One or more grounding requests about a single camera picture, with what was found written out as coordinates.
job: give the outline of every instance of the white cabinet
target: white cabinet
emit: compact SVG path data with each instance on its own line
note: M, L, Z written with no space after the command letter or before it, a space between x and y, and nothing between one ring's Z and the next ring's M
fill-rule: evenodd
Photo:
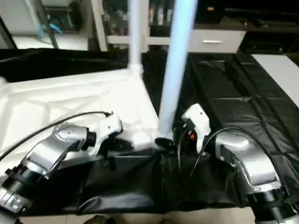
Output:
M244 36L241 30L193 30L189 52L235 53Z

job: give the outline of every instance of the black fabric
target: black fabric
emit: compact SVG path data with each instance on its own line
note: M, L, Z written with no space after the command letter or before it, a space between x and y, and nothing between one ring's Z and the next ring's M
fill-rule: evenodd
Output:
M2 53L1 75L11 82L124 68L127 63L126 52L34 49ZM143 79L157 113L166 57L161 51L142 56ZM239 126L252 132L273 155L290 192L299 192L299 110L253 57L190 54L174 123L177 131L183 124L182 113L197 102L208 114L213 131ZM196 159L191 145L183 149L181 175L174 152L153 149L116 156L108 168L96 161L60 170L44 183L43 194L28 215L165 213L246 206L234 171L213 155L203 156L192 179L184 182Z

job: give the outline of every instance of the black mat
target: black mat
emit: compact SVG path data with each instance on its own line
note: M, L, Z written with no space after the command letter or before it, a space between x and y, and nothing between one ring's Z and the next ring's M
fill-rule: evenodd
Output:
M13 82L123 68L127 63L126 53L32 52L4 51L0 54L1 75ZM142 56L144 82L157 112L165 61L165 52ZM196 102L210 117L212 130L240 126L256 135L279 164L292 193L299 192L299 110L251 56L189 55L175 127L181 127L181 114ZM186 148L183 153L183 176L195 161L192 150ZM105 168L97 161L58 171L43 187L44 195L29 215L165 213L247 204L233 170L210 155L201 159L188 183L178 175L176 156L171 152L149 149L115 157L112 164Z

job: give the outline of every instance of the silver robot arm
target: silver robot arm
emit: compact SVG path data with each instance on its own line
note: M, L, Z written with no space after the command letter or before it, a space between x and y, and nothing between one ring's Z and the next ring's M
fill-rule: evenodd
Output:
M31 207L39 183L49 179L63 163L68 152L78 152L103 142L112 134L122 132L122 123L116 115L109 115L100 123L101 132L69 123L56 126L52 134L37 143L13 169L0 186L0 223L16 223Z
M207 115L197 104L191 106L182 118L185 122L192 122L189 127L194 127L197 141L201 141L197 142L199 153L202 149L198 149L198 145L202 146L209 134ZM284 187L271 159L252 137L232 128L232 131L219 132L214 145L216 158L235 169L239 190L247 196L256 223L299 224L297 211L283 200Z

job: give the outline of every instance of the metal joint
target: metal joint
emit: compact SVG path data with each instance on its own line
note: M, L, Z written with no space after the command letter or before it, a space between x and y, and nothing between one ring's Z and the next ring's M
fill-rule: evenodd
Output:
M250 136L223 132L217 135L215 146L216 157L236 169L245 194L281 187L271 160Z
M87 128L64 123L37 143L22 160L22 164L46 179L58 169L70 151L79 151L87 138Z

